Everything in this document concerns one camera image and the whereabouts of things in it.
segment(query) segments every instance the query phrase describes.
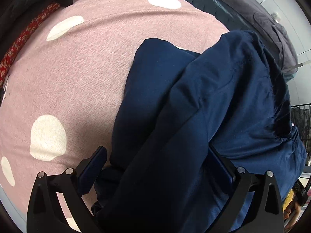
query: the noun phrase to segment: dark blue blanket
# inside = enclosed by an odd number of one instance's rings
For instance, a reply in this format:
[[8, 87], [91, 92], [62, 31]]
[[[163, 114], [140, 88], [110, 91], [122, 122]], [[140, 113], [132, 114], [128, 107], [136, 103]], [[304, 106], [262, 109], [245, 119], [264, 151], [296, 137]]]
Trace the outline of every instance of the dark blue blanket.
[[99, 224], [106, 232], [205, 232], [228, 199], [206, 160], [209, 143], [235, 166], [273, 171], [286, 197], [306, 151], [272, 56], [249, 31], [224, 34], [201, 55], [145, 40], [116, 117], [112, 167], [95, 183]]

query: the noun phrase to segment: yellow object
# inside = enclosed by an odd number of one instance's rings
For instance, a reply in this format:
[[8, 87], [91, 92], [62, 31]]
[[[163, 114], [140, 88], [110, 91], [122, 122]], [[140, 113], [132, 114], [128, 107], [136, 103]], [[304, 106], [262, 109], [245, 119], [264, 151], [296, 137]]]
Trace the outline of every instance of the yellow object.
[[287, 194], [286, 199], [283, 203], [283, 211], [287, 208], [288, 204], [290, 204], [290, 202], [293, 200], [294, 197], [294, 192], [291, 189], [290, 192]]

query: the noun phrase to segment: red floral fabric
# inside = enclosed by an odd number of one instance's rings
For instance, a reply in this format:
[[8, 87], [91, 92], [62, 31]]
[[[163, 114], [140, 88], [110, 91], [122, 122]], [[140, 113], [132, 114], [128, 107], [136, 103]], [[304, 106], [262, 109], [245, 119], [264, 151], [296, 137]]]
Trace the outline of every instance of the red floral fabric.
[[32, 19], [30, 24], [24, 29], [19, 37], [13, 42], [12, 46], [5, 53], [0, 63], [0, 87], [3, 84], [4, 78], [7, 75], [12, 63], [14, 62], [18, 52], [27, 42], [32, 33], [38, 28], [38, 26], [48, 18], [55, 10], [60, 7], [59, 3], [53, 2], [47, 6], [37, 17]]

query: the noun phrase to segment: railing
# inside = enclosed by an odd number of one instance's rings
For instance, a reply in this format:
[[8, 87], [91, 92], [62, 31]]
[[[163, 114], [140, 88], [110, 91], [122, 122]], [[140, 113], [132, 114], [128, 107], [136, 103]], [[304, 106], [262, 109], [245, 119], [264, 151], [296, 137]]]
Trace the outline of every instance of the railing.
[[306, 166], [311, 166], [311, 103], [292, 106], [290, 116], [307, 151]]

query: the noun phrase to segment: pink polka dot fabric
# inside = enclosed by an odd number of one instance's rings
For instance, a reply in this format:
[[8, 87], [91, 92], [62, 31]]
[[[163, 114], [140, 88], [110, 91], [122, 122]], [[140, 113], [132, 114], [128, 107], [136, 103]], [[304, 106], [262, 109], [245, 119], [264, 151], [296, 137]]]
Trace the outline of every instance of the pink polka dot fabric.
[[[0, 107], [0, 183], [10, 200], [26, 213], [38, 172], [76, 167], [100, 145], [111, 151], [125, 81], [146, 38], [201, 53], [226, 32], [184, 0], [74, 0], [52, 14], [10, 68]], [[90, 208], [94, 190], [83, 199]]]

